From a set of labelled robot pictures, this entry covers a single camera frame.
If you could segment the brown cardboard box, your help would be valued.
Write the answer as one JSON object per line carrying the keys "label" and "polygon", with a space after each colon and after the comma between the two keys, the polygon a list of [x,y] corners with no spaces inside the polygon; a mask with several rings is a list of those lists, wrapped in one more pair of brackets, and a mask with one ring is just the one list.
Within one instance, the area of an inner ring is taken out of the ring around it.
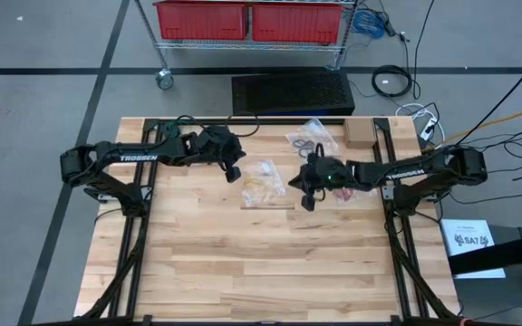
{"label": "brown cardboard box", "polygon": [[343,143],[348,149],[370,149],[376,141],[372,119],[346,119],[343,129]]}

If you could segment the black beam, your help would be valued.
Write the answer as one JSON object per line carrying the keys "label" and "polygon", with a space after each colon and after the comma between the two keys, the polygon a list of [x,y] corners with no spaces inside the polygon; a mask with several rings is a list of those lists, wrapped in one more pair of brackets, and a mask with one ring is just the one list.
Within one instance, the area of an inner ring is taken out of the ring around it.
{"label": "black beam", "polygon": [[453,274],[474,273],[515,264],[522,264],[522,238],[449,258]]}

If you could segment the yellow rubber band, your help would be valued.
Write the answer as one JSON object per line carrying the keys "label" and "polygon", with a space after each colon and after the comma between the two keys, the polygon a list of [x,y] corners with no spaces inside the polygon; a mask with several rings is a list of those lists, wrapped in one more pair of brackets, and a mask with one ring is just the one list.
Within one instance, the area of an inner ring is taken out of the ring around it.
{"label": "yellow rubber band", "polygon": [[269,187],[272,185],[272,181],[267,176],[247,175],[243,185],[245,188]]}

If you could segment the white power strip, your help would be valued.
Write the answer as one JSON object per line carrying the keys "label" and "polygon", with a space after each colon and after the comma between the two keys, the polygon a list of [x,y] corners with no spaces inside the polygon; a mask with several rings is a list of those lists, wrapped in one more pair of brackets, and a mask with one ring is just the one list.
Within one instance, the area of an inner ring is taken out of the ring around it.
{"label": "white power strip", "polygon": [[420,138],[428,141],[432,138],[436,125],[438,124],[437,118],[430,118],[422,131],[420,132]]}

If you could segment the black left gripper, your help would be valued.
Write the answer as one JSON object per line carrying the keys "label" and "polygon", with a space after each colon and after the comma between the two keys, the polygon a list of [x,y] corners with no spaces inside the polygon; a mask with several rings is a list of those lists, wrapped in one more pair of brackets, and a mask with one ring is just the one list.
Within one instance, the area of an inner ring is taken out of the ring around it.
{"label": "black left gripper", "polygon": [[182,163],[218,163],[233,167],[245,155],[239,138],[227,127],[209,126],[199,134],[188,134],[187,156]]}

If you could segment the black perforated floor platform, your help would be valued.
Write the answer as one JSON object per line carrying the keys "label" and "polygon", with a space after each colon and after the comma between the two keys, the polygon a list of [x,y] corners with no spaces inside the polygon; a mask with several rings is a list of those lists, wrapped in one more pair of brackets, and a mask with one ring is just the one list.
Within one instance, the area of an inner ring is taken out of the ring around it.
{"label": "black perforated floor platform", "polygon": [[355,110],[343,72],[239,76],[231,79],[231,87],[235,113],[347,116]]}

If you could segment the dark purple rubber band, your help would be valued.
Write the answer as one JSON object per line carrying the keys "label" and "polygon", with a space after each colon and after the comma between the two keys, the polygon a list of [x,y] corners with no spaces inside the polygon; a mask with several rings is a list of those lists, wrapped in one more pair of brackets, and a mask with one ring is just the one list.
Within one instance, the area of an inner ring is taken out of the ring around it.
{"label": "dark purple rubber band", "polygon": [[301,158],[306,158],[309,153],[314,152],[316,147],[313,141],[307,139],[295,139],[292,146],[297,150],[297,154]]}

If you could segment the red plastic storage bin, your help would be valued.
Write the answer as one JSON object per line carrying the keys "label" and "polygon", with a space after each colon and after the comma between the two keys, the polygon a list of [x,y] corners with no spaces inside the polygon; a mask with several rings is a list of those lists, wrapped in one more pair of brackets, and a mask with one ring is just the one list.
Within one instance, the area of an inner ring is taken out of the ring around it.
{"label": "red plastic storage bin", "polygon": [[165,40],[240,41],[247,36],[244,3],[163,1],[153,5]]}
{"label": "red plastic storage bin", "polygon": [[318,4],[252,5],[253,40],[336,43],[342,7]]}

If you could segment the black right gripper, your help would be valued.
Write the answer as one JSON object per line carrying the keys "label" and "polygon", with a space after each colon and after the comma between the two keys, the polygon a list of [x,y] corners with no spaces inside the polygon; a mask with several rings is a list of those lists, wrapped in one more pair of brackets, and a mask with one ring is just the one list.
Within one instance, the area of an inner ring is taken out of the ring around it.
{"label": "black right gripper", "polygon": [[353,184],[353,176],[344,163],[333,157],[310,156],[304,176],[298,175],[288,181],[290,187],[313,193],[317,189],[336,189]]}

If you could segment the clear plastic zip bag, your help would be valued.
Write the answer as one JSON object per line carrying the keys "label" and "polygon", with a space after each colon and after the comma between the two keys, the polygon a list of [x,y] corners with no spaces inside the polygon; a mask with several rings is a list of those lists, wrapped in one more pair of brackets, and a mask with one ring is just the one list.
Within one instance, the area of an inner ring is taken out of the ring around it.
{"label": "clear plastic zip bag", "polygon": [[[285,137],[291,145],[295,139],[307,139],[313,141],[315,145],[321,143],[324,147],[324,154],[326,156],[339,158],[342,155],[342,151],[337,142],[334,140],[322,122],[317,118],[311,118],[304,125],[299,127],[297,131],[288,133],[285,135]],[[307,157],[300,157],[300,159],[303,162],[307,161]]]}
{"label": "clear plastic zip bag", "polygon": [[376,197],[378,195],[377,189],[372,189],[369,191],[361,191],[361,190],[357,190],[357,189],[353,189],[353,188],[351,188],[351,189],[353,190],[353,199],[349,202],[362,200],[362,199],[365,199],[368,197]]}
{"label": "clear plastic zip bag", "polygon": [[263,159],[245,166],[241,196],[244,207],[269,206],[286,195],[285,187],[276,165],[271,159]]}

